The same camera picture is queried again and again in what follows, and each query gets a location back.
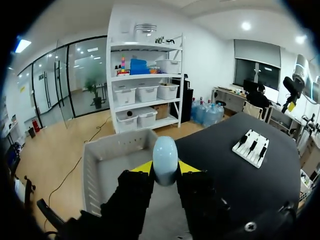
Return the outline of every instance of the cardboard box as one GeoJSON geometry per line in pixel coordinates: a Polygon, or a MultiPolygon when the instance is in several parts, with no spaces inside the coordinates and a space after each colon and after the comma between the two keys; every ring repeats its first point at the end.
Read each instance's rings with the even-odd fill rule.
{"type": "Polygon", "coordinates": [[[151,106],[154,110],[157,110],[157,115],[155,120],[159,120],[159,119],[165,119],[168,117],[168,104],[159,104],[159,105],[154,105],[151,106]]]}

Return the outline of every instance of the red fire extinguisher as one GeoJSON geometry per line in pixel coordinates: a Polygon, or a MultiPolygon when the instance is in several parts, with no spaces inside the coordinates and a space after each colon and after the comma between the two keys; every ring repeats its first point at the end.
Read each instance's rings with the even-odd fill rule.
{"type": "Polygon", "coordinates": [[[32,120],[32,125],[33,125],[33,128],[34,128],[36,133],[40,131],[39,125],[37,123],[37,120],[33,119],[32,120]]]}

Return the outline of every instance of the black tabletop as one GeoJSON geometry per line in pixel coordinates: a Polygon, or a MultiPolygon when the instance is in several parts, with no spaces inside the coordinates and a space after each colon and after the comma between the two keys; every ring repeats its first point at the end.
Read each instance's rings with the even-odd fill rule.
{"type": "Polygon", "coordinates": [[[240,112],[229,119],[175,141],[179,158],[207,170],[217,192],[231,206],[234,221],[249,221],[286,201],[298,207],[300,161],[296,142],[273,126],[240,112]],[[261,167],[232,152],[250,129],[269,139],[261,167]]]}

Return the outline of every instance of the light blue egg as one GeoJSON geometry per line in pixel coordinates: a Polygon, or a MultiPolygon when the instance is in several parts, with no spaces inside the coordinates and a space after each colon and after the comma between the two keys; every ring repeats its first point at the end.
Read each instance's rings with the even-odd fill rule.
{"type": "Polygon", "coordinates": [[[153,169],[156,181],[162,186],[175,183],[178,168],[178,150],[175,141],[169,136],[160,136],[153,148],[153,169]]]}

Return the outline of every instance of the potted plant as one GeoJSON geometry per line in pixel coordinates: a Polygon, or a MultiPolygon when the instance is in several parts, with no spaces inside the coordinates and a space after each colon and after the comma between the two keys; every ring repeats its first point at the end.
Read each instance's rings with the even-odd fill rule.
{"type": "Polygon", "coordinates": [[[102,101],[101,97],[98,96],[97,81],[93,78],[88,78],[85,82],[84,87],[87,88],[90,91],[90,93],[94,93],[93,102],[95,109],[100,109],[102,101]]]}

